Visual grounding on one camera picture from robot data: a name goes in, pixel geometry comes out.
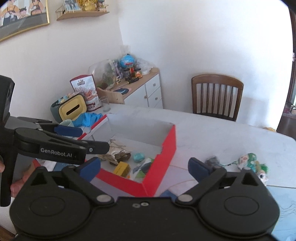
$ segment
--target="yellow tissue box lid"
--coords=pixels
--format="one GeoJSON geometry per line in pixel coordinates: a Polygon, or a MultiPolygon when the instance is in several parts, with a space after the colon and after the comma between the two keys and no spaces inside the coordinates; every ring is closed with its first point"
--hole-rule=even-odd
{"type": "Polygon", "coordinates": [[[85,113],[86,110],[87,108],[83,96],[77,95],[60,106],[59,115],[63,121],[74,121],[82,113],[85,113]]]}
{"type": "Polygon", "coordinates": [[[125,163],[125,162],[120,162],[117,167],[114,170],[114,174],[121,176],[121,177],[126,177],[129,172],[130,172],[131,168],[129,166],[129,164],[125,163]]]}

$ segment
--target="white wall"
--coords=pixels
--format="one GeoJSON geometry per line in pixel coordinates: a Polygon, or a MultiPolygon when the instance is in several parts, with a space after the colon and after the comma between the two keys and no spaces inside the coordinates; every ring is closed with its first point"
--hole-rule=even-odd
{"type": "Polygon", "coordinates": [[[237,121],[277,128],[292,68],[292,28],[279,0],[119,0],[123,43],[160,67],[166,109],[192,112],[191,78],[244,83],[237,121]]]}
{"type": "Polygon", "coordinates": [[[15,84],[13,116],[53,119],[50,105],[73,91],[70,80],[101,60],[118,58],[122,38],[116,0],[109,14],[56,21],[61,0],[48,0],[50,25],[0,43],[0,74],[15,84]]]}

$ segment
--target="screw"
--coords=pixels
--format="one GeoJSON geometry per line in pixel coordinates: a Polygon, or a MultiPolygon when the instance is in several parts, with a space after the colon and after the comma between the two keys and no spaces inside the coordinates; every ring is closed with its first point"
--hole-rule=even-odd
{"type": "Polygon", "coordinates": [[[99,195],[96,198],[99,202],[110,202],[112,200],[112,198],[109,195],[99,195]]]}
{"type": "Polygon", "coordinates": [[[142,203],[141,203],[141,206],[143,206],[143,207],[147,207],[147,206],[149,206],[149,203],[147,203],[147,202],[142,202],[142,203]]]}
{"type": "Polygon", "coordinates": [[[178,200],[181,202],[191,202],[193,200],[193,197],[188,194],[183,194],[178,197],[178,200]]]}
{"type": "Polygon", "coordinates": [[[132,206],[133,206],[134,208],[140,208],[140,207],[141,207],[141,205],[140,205],[139,203],[134,203],[132,206]]]}

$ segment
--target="open cardboard box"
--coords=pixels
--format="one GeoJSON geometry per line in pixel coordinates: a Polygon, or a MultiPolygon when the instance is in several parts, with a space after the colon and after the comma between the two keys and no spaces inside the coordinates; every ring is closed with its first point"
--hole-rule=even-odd
{"type": "MultiPolygon", "coordinates": [[[[116,166],[101,162],[97,178],[135,197],[153,197],[159,187],[176,151],[176,128],[172,123],[144,119],[134,116],[107,114],[90,130],[86,128],[79,139],[106,141],[115,139],[131,149],[131,158],[126,162],[131,169],[138,163],[133,161],[135,153],[144,153],[154,159],[144,180],[139,183],[113,174],[116,166]]],[[[87,155],[89,160],[94,155],[87,155]]]]}

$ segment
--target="human hand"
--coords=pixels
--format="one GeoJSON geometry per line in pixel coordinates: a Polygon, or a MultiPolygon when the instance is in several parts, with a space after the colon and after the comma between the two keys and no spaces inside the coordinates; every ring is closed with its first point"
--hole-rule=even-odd
{"type": "MultiPolygon", "coordinates": [[[[2,158],[0,158],[0,173],[2,173],[5,169],[4,164],[1,162],[2,158]]],[[[30,175],[34,172],[35,167],[33,165],[33,163],[31,164],[31,166],[29,167],[29,169],[27,171],[24,172],[24,176],[21,180],[16,181],[15,183],[13,183],[10,186],[10,191],[11,191],[11,196],[12,197],[16,197],[17,194],[19,193],[19,191],[21,190],[21,188],[23,187],[23,185],[25,184],[25,182],[28,180],[28,178],[30,177],[30,175]]]]}

